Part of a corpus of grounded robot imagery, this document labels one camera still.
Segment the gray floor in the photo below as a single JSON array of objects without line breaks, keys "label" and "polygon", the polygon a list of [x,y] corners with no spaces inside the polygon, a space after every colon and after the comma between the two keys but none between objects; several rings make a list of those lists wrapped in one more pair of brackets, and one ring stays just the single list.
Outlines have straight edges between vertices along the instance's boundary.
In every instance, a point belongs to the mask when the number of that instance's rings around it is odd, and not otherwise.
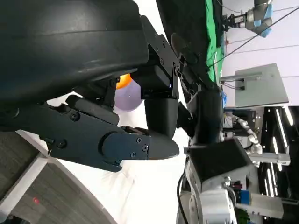
[{"label": "gray floor", "polygon": [[[17,133],[0,132],[0,198],[37,154]],[[46,165],[12,214],[32,224],[116,224],[100,202],[55,164]]]}]

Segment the white wall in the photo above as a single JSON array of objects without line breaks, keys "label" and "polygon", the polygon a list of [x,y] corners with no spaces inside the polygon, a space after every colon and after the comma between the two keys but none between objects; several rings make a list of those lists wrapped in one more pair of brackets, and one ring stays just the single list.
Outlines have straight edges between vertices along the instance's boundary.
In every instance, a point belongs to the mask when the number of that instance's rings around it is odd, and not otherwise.
[{"label": "white wall", "polygon": [[[299,6],[298,0],[273,0],[273,10]],[[244,12],[252,8],[254,0],[223,0],[223,5],[235,11],[243,10]],[[273,22],[292,11],[292,9],[274,12]],[[223,9],[223,14],[232,14],[231,11]],[[231,76],[236,70],[250,67],[256,67],[264,64],[276,63],[281,76],[283,77],[286,92],[289,97],[290,105],[299,105],[297,89],[299,88],[299,10],[274,25],[272,32],[268,37],[257,37],[252,40],[236,53],[230,55],[223,63],[223,76]],[[244,40],[254,36],[253,32],[245,29],[231,29],[227,32],[227,40],[234,41]],[[236,42],[227,45],[227,53],[232,52],[244,42]],[[284,46],[293,46],[289,48],[270,49]],[[235,93],[231,89],[225,88],[228,94],[228,106],[235,105]]]}]

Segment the red light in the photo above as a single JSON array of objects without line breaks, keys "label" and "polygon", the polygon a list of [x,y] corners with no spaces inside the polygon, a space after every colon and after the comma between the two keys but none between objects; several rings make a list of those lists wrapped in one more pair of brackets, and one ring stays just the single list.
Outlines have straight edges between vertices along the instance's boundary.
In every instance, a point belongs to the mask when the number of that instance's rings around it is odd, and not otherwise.
[{"label": "red light", "polygon": [[34,202],[34,204],[39,204],[39,199],[37,197],[34,197],[33,202]]}]

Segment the orange ball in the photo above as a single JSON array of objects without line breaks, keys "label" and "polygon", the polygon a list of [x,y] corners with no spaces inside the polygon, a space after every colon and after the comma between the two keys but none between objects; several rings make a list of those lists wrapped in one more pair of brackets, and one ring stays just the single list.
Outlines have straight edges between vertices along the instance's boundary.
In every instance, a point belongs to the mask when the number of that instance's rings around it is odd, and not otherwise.
[{"label": "orange ball", "polygon": [[132,81],[130,74],[122,75],[120,78],[121,80],[116,84],[117,90],[126,87]]}]

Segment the fluorescent light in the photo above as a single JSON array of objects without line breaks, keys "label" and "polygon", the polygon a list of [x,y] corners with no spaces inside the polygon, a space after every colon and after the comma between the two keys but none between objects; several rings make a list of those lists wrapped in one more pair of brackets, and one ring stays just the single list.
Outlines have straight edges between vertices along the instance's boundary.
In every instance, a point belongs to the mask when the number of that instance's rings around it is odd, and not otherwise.
[{"label": "fluorescent light", "polygon": [[269,169],[267,169],[267,176],[268,176],[268,182],[269,182],[270,195],[271,195],[271,197],[274,197],[271,173],[270,173]]},{"label": "fluorescent light", "polygon": [[275,175],[274,175],[273,163],[271,163],[271,170],[272,170],[273,184],[276,185],[276,180],[275,180]]},{"label": "fluorescent light", "polygon": [[265,179],[266,195],[269,196],[267,180]]},{"label": "fluorescent light", "polygon": [[272,141],[273,141],[273,146],[274,146],[275,153],[278,154],[278,146],[277,146],[276,138],[273,137]]},{"label": "fluorescent light", "polygon": [[279,127],[280,127],[280,130],[281,130],[282,138],[284,140],[285,147],[287,147],[288,144],[286,142],[285,131],[284,131],[284,128],[282,127],[282,123],[281,123],[281,119],[280,119],[278,109],[276,109],[276,115],[277,115],[277,119],[278,119],[278,123],[279,123]]},{"label": "fluorescent light", "polygon": [[282,171],[282,166],[281,166],[281,164],[277,164],[277,166],[278,166],[278,170],[279,170],[279,171]]},{"label": "fluorescent light", "polygon": [[294,120],[293,120],[293,117],[291,115],[289,107],[288,106],[284,106],[283,108],[285,110],[286,117],[288,118],[290,125],[293,126],[294,125]]}]

